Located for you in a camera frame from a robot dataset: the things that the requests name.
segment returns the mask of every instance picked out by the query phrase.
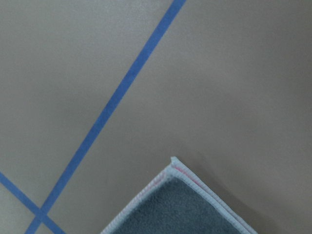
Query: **blue tape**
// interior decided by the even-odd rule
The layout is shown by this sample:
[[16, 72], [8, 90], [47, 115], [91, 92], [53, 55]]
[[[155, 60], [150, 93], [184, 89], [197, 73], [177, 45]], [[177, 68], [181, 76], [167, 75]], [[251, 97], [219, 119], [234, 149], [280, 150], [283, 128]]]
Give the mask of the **blue tape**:
[[65, 234], [65, 232], [35, 205], [18, 187], [16, 187], [4, 174], [0, 172], [0, 182], [9, 190], [18, 200], [21, 201], [40, 222], [43, 222], [55, 234]]
[[[115, 90], [114, 94], [106, 104], [105, 108], [95, 121], [94, 125], [90, 129], [89, 133], [79, 146], [78, 150], [74, 154], [73, 158], [65, 168], [63, 174], [58, 179], [57, 183], [55, 184], [53, 190], [47, 197], [46, 201], [44, 202], [41, 210], [47, 214], [52, 206], [54, 205], [55, 201], [65, 188], [66, 184], [74, 174], [76, 168], [79, 166], [81, 161], [83, 160], [84, 156], [92, 146], [95, 139], [98, 137], [100, 131], [117, 108], [118, 104], [120, 103], [123, 96], [126, 94], [127, 90], [129, 89], [130, 85], [137, 77], [138, 73], [144, 66], [145, 62], [159, 43], [162, 36], [167, 31], [168, 27], [172, 23], [175, 16], [178, 14], [179, 10], [182, 8], [185, 0], [174, 0], [170, 5], [169, 9], [159, 22], [156, 29], [153, 31], [152, 35], [144, 45], [143, 49], [139, 53], [138, 57], [130, 67], [129, 71]], [[30, 224], [29, 228], [25, 232], [25, 234], [34, 234], [37, 230], [38, 226], [40, 225], [40, 220], [38, 218], [34, 218], [32, 223]]]

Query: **gray floor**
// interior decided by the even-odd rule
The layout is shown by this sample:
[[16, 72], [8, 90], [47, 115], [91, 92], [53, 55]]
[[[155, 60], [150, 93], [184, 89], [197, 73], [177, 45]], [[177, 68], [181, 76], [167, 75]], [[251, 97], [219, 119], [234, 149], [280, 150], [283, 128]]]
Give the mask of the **gray floor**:
[[[38, 206], [170, 3], [0, 1], [0, 171]], [[188, 0], [49, 216], [97, 234], [177, 156], [260, 234], [311, 233], [311, 38], [309, 0]], [[0, 185], [1, 234], [33, 217]]]

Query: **dark gray fabric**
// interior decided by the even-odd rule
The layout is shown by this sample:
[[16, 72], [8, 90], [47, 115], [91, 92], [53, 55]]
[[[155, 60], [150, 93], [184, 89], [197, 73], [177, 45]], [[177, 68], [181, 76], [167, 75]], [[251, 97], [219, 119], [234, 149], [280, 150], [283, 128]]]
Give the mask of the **dark gray fabric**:
[[113, 234], [239, 234], [183, 181], [172, 178], [150, 194]]

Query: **folded cloth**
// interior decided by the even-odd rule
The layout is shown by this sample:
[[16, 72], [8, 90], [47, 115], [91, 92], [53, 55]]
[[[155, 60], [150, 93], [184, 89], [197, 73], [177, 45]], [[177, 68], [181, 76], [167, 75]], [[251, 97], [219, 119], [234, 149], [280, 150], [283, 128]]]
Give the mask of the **folded cloth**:
[[256, 234], [176, 157], [101, 234]]

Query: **blue stripe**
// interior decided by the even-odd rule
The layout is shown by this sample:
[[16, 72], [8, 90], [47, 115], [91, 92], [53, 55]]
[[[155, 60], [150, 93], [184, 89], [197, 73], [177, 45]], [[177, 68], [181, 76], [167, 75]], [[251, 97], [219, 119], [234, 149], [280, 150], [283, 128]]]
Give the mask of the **blue stripe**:
[[0, 172], [0, 182], [9, 190], [18, 200], [21, 201], [40, 222], [43, 222], [55, 234], [65, 234], [65, 232], [53, 222], [47, 214], [42, 212], [38, 206], [35, 205], [21, 190], [18, 189], [4, 174]]
[[[105, 108], [95, 121], [94, 125], [92, 126], [91, 130], [81, 143], [80, 147], [74, 154], [73, 158], [67, 165], [66, 169], [64, 170], [63, 174], [55, 184], [53, 190], [49, 194], [48, 198], [44, 202], [41, 210], [47, 214], [52, 206], [54, 205], [55, 201], [63, 191], [64, 187], [74, 174], [76, 168], [79, 166], [81, 161], [83, 160], [84, 156], [92, 146], [93, 142], [99, 135], [100, 131], [114, 112], [114, 110], [117, 108], [118, 104], [120, 103], [123, 96], [126, 94], [127, 90], [129, 89], [130, 85], [134, 81], [134, 79], [137, 77], [138, 73], [144, 66], [145, 62], [159, 43], [162, 36], [165, 34], [166, 30], [172, 23], [175, 16], [178, 14], [179, 10], [183, 6], [185, 0], [174, 0], [173, 3], [170, 5], [169, 9], [159, 22], [158, 26], [144, 45], [143, 49], [139, 53], [138, 57], [130, 67], [129, 71], [115, 90], [114, 94], [106, 104]], [[38, 226], [40, 224], [40, 221], [35, 218], [32, 223], [30, 224], [29, 228], [25, 232], [25, 234], [34, 234], [37, 230]]]

